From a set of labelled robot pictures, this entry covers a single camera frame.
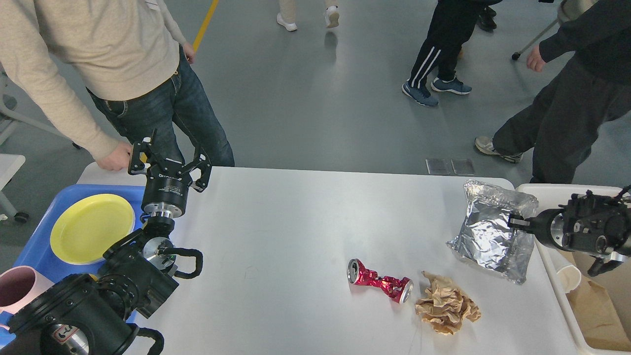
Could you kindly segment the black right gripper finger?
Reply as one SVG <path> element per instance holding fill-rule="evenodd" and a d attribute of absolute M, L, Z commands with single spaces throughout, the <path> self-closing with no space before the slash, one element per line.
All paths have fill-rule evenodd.
<path fill-rule="evenodd" d="M 523 231 L 528 234 L 536 234 L 535 231 L 536 216 L 525 217 L 518 214 L 509 214 L 507 226 L 516 231 Z"/>

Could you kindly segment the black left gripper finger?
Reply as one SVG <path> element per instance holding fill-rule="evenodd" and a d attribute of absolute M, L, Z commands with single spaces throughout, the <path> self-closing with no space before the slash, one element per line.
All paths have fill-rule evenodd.
<path fill-rule="evenodd" d="M 199 176 L 195 180 L 191 177 L 193 171 L 199 172 Z M 202 146 L 196 146 L 191 162 L 176 168 L 175 176 L 182 182 L 187 183 L 187 186 L 192 186 L 193 189 L 201 193 L 207 189 L 211 171 L 212 164 L 207 157 L 205 149 Z"/>
<path fill-rule="evenodd" d="M 166 171 L 165 159 L 153 149 L 155 136 L 156 129 L 153 129 L 151 135 L 133 143 L 133 150 L 128 165 L 129 175 L 147 176 L 154 172 Z"/>

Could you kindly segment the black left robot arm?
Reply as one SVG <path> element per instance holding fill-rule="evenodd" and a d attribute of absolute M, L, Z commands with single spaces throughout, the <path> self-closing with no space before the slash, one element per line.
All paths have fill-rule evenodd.
<path fill-rule="evenodd" d="M 141 228 L 110 243 L 95 276 L 70 274 L 54 285 L 33 274 L 29 292 L 16 300 L 7 322 L 13 341 L 3 355 L 122 355 L 138 337 L 153 340 L 149 355 L 160 355 L 164 337 L 129 323 L 133 312 L 148 318 L 178 287 L 203 269 L 203 254 L 178 248 L 170 235 L 185 213 L 189 188 L 207 188 L 211 162 L 199 144 L 188 164 L 162 157 L 156 133 L 133 144 L 128 172 L 145 175 Z"/>

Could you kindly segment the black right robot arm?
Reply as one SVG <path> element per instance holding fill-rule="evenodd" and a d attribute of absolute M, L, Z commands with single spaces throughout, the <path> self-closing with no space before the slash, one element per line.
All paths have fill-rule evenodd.
<path fill-rule="evenodd" d="M 565 205 L 547 209 L 537 216 L 524 218 L 510 214 L 508 226 L 532 234 L 544 246 L 567 252 L 583 252 L 595 260 L 588 270 L 590 277 L 610 272 L 630 258 L 630 198 L 624 195 L 629 186 L 616 196 L 572 194 Z"/>

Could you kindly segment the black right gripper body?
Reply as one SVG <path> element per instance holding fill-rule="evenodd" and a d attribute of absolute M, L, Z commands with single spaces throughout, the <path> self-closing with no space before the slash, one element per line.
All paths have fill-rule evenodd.
<path fill-rule="evenodd" d="M 544 246 L 566 251 L 563 209 L 547 209 L 531 219 L 532 234 Z"/>

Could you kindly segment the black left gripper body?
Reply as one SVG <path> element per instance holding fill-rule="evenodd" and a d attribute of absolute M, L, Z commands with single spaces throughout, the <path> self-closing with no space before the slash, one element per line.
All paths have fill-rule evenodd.
<path fill-rule="evenodd" d="M 191 175 L 171 176 L 149 168 L 146 172 L 147 182 L 140 208 L 151 216 L 178 218 L 185 214 Z"/>

